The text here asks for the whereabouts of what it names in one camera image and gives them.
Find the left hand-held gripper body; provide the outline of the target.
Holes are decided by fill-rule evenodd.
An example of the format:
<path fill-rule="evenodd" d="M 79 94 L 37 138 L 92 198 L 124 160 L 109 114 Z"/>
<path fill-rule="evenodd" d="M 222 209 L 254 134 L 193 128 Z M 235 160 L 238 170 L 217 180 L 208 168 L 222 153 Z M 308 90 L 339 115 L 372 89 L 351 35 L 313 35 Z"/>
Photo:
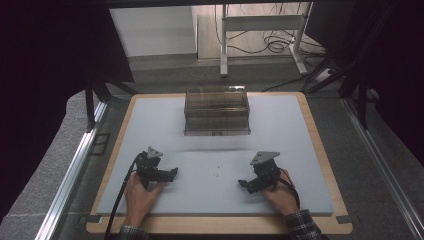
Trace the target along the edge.
<path fill-rule="evenodd" d="M 165 177 L 171 176 L 170 171 L 158 169 L 162 156 L 161 152 L 151 146 L 136 156 L 136 174 L 141 178 L 141 183 L 145 188 L 151 181 L 162 182 Z"/>

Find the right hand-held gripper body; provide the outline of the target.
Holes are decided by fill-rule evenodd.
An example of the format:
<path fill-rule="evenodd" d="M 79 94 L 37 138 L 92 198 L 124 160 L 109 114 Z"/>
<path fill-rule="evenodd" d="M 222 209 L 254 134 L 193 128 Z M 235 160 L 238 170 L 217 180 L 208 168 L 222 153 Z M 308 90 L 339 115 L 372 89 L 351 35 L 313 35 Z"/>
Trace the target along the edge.
<path fill-rule="evenodd" d="M 272 186 L 280 176 L 280 170 L 277 167 L 274 158 L 279 156 L 279 152 L 259 151 L 251 160 L 253 172 L 257 175 L 254 179 L 257 186 Z"/>

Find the person's right hand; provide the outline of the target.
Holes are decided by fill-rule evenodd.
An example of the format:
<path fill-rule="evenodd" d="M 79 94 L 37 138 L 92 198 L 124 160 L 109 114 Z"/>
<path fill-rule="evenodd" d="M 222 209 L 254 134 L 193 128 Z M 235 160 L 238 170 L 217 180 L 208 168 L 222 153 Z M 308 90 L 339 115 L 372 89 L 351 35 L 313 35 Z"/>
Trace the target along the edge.
<path fill-rule="evenodd" d="M 295 195 L 282 182 L 278 182 L 275 187 L 262 190 L 261 193 L 283 216 L 295 214 L 299 211 Z"/>

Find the person's left hand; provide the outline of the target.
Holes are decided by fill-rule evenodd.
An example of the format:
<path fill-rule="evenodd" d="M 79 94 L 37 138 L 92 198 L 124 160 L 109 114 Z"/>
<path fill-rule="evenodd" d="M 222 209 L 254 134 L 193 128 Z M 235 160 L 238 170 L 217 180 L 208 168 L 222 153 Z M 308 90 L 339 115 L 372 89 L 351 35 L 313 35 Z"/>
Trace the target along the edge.
<path fill-rule="evenodd" d="M 155 205 L 164 187 L 165 184 L 159 182 L 152 190 L 147 190 L 143 186 L 141 178 L 136 174 L 132 174 L 124 191 L 127 204 L 127 215 L 124 224 L 131 227 L 141 227 L 144 218 Z"/>

